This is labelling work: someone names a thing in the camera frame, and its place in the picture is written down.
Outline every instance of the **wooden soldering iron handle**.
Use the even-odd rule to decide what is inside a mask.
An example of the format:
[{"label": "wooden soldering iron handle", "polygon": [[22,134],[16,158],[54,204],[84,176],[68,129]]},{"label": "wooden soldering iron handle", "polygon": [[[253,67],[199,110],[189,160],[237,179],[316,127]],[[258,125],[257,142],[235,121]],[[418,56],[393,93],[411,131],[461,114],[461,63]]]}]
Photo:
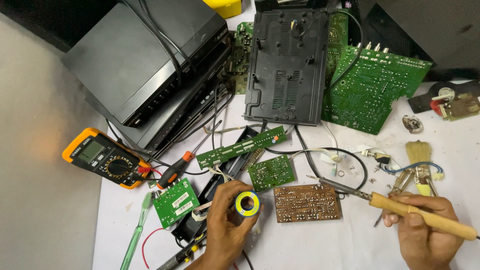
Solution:
[{"label": "wooden soldering iron handle", "polygon": [[417,213],[423,217],[425,223],[430,227],[454,234],[470,241],[475,240],[478,235],[477,230],[470,226],[463,225],[457,221],[453,221],[434,213],[420,210],[415,206],[395,202],[376,192],[372,192],[372,200],[369,204],[373,207],[390,210],[400,216],[405,216],[407,213]]}]

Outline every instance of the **solder wire spool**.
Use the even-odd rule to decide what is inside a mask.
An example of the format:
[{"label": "solder wire spool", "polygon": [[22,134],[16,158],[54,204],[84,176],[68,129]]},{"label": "solder wire spool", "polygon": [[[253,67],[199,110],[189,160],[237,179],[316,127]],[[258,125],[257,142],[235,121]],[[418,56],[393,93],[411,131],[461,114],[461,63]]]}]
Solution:
[{"label": "solder wire spool", "polygon": [[[244,207],[242,206],[241,201],[244,198],[250,197],[253,200],[253,206]],[[252,217],[258,210],[260,210],[260,198],[254,191],[245,191],[237,195],[235,199],[235,209],[237,212],[244,217]]]}]

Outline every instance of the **brown circuit board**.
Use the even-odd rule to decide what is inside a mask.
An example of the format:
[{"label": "brown circuit board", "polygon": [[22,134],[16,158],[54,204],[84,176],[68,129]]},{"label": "brown circuit board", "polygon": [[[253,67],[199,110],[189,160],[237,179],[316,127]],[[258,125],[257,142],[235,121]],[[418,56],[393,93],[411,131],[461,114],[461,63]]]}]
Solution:
[{"label": "brown circuit board", "polygon": [[274,188],[277,223],[339,220],[335,190],[323,184]]}]

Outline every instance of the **yellow container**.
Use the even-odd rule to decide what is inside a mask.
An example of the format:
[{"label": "yellow container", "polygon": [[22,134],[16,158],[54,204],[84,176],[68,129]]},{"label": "yellow container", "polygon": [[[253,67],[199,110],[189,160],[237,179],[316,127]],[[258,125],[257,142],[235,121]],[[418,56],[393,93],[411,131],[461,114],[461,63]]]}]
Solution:
[{"label": "yellow container", "polygon": [[204,0],[204,2],[224,19],[241,13],[241,0]]}]

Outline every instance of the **blue wire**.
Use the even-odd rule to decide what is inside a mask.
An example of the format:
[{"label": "blue wire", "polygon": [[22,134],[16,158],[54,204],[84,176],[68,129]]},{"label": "blue wire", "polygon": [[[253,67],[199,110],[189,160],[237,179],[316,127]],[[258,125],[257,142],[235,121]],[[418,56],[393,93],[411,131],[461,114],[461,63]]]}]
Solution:
[{"label": "blue wire", "polygon": [[429,162],[429,161],[422,161],[422,162],[413,163],[412,165],[406,166],[405,168],[402,168],[402,169],[399,169],[399,170],[396,170],[396,171],[387,170],[382,166],[380,166],[380,169],[382,169],[382,171],[384,171],[384,172],[397,173],[397,172],[404,171],[406,169],[410,169],[410,168],[417,167],[419,165],[425,165],[425,164],[436,167],[438,173],[443,173],[444,172],[444,170],[440,166],[438,166],[435,163]]}]

